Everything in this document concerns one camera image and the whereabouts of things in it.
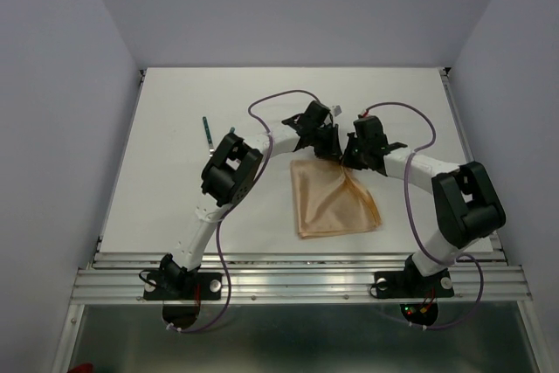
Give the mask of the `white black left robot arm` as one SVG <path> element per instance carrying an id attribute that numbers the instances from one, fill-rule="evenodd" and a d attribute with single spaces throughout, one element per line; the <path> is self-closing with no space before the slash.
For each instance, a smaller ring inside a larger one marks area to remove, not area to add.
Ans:
<path id="1" fill-rule="evenodd" d="M 177 298 L 188 296 L 215 230 L 246 198 L 272 158 L 308 147 L 322 159 L 336 161 L 342 156 L 335 123 L 341 112 L 338 106 L 313 100 L 304 112 L 271 126 L 249 109 L 264 132 L 249 137 L 229 133 L 217 145 L 202 171 L 201 200 L 190 225 L 192 237 L 178 241 L 175 250 L 162 257 L 148 283 Z"/>

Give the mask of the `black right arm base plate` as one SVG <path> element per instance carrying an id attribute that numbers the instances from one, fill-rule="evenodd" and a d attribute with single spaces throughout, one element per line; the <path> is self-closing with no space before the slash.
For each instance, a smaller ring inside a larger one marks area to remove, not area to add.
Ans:
<path id="1" fill-rule="evenodd" d="M 431 296 L 431 293 L 434 293 L 435 298 L 454 296 L 452 280 L 447 270 L 429 277 L 407 273 L 405 270 L 375 272 L 373 283 L 369 287 L 369 294 L 380 300 L 423 299 Z"/>

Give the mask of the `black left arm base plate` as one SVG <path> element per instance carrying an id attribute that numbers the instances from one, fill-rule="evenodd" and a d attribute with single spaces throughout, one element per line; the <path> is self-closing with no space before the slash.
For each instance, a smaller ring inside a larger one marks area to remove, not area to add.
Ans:
<path id="1" fill-rule="evenodd" d="M 138 274 L 144 284 L 142 298 L 147 301 L 217 301 L 221 299 L 221 273 L 195 273 L 182 285 L 167 280 L 161 271 L 142 270 Z"/>

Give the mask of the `beige cloth napkin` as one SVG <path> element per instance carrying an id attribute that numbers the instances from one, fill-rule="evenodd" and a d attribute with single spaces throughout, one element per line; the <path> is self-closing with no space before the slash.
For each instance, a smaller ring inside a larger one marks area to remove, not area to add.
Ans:
<path id="1" fill-rule="evenodd" d="M 383 221 L 369 190 L 339 163 L 290 163 L 293 210 L 302 239 L 331 238 L 375 231 Z"/>

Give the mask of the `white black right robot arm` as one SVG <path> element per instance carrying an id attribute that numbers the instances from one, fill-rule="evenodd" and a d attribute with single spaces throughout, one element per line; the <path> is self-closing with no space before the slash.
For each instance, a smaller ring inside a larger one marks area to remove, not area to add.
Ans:
<path id="1" fill-rule="evenodd" d="M 412 233 L 418 236 L 411 210 L 410 187 L 431 194 L 438 228 L 426 241 L 418 241 L 411 268 L 402 273 L 404 289 L 422 294 L 433 284 L 433 275 L 452 265 L 470 244 L 500 229 L 507 220 L 498 194 L 479 162 L 443 162 L 401 142 L 390 143 L 376 116 L 354 121 L 348 134 L 342 164 L 370 169 L 404 182 L 404 203 Z"/>

